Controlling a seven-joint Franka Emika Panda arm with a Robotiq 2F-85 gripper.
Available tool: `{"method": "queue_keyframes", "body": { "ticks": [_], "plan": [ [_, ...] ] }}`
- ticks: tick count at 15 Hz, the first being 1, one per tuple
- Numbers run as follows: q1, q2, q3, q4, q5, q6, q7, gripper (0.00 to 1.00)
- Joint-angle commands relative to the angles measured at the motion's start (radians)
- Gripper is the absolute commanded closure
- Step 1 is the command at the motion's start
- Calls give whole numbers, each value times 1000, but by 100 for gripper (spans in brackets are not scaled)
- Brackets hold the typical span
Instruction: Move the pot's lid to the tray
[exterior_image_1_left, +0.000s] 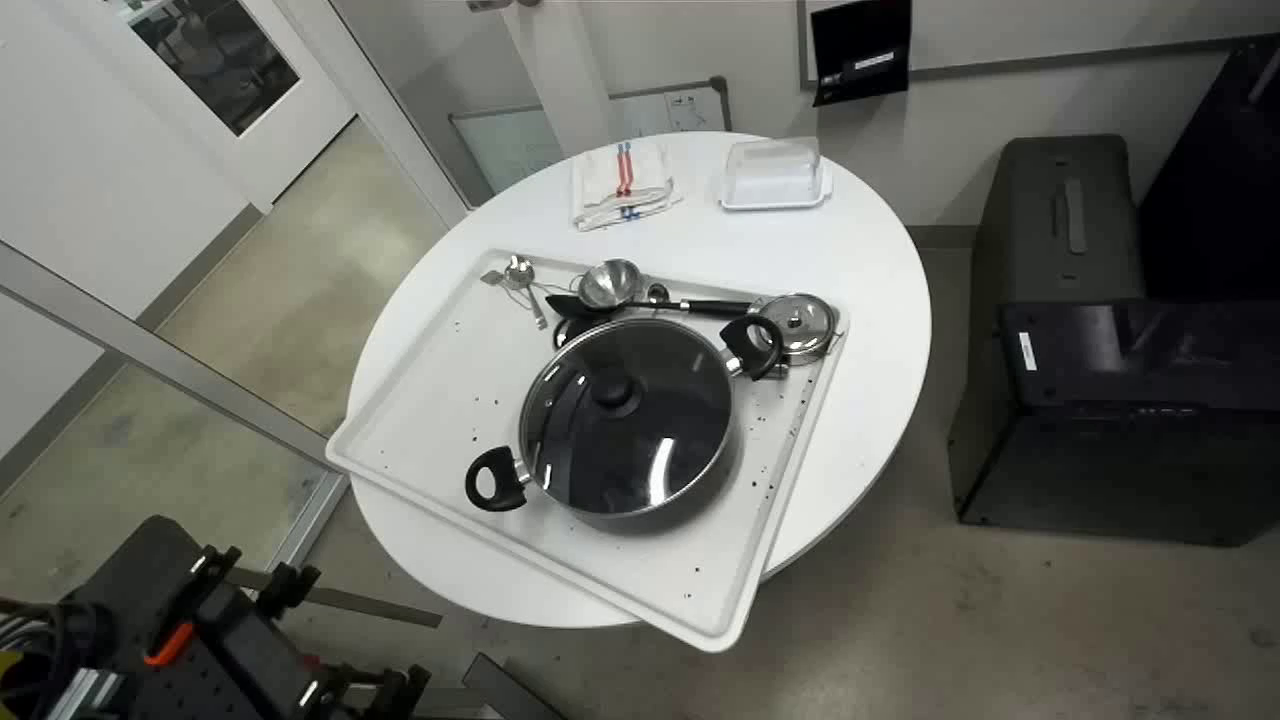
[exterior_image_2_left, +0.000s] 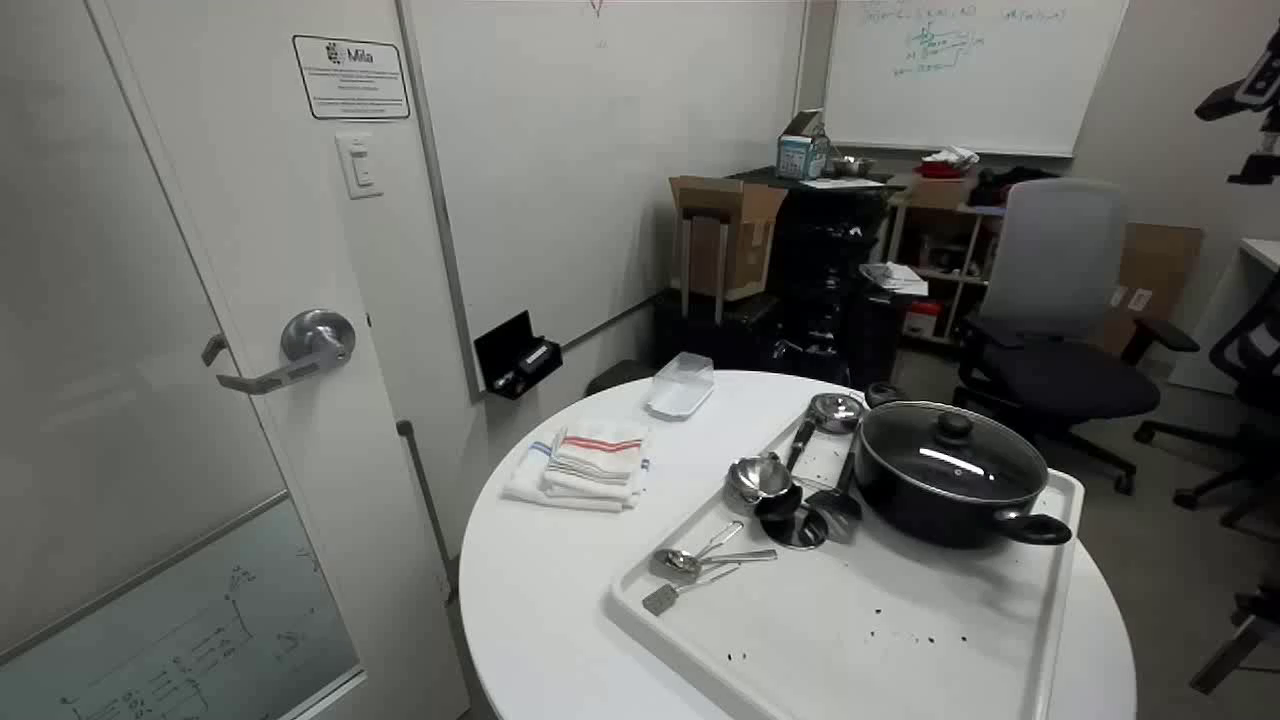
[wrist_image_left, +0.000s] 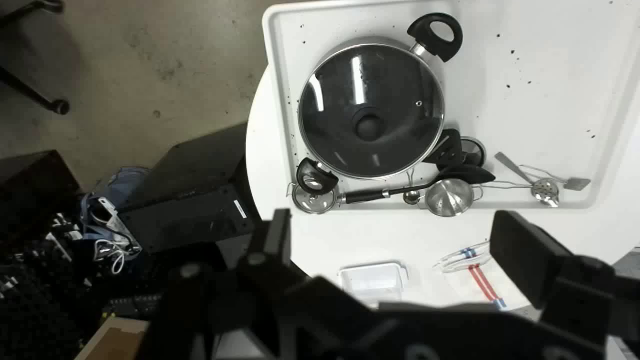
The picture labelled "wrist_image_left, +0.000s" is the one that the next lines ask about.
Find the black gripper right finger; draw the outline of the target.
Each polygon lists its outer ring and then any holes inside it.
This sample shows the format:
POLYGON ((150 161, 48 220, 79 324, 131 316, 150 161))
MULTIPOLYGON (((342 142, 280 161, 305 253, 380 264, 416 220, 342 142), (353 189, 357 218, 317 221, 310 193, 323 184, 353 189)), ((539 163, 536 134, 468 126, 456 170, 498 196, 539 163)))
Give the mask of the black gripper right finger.
POLYGON ((495 211, 491 256, 536 307, 546 304, 552 284, 566 264, 576 264, 584 273, 612 272, 606 261, 574 253, 550 231, 514 209, 495 211))

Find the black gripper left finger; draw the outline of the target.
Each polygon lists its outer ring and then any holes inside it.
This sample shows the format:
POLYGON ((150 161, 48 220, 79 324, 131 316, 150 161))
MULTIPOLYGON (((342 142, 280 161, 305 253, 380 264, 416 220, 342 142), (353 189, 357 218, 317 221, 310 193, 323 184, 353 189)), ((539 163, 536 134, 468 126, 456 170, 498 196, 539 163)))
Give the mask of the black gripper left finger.
POLYGON ((262 265, 269 259, 290 264, 290 209, 278 208, 269 221, 254 227, 249 244, 247 261, 262 265))

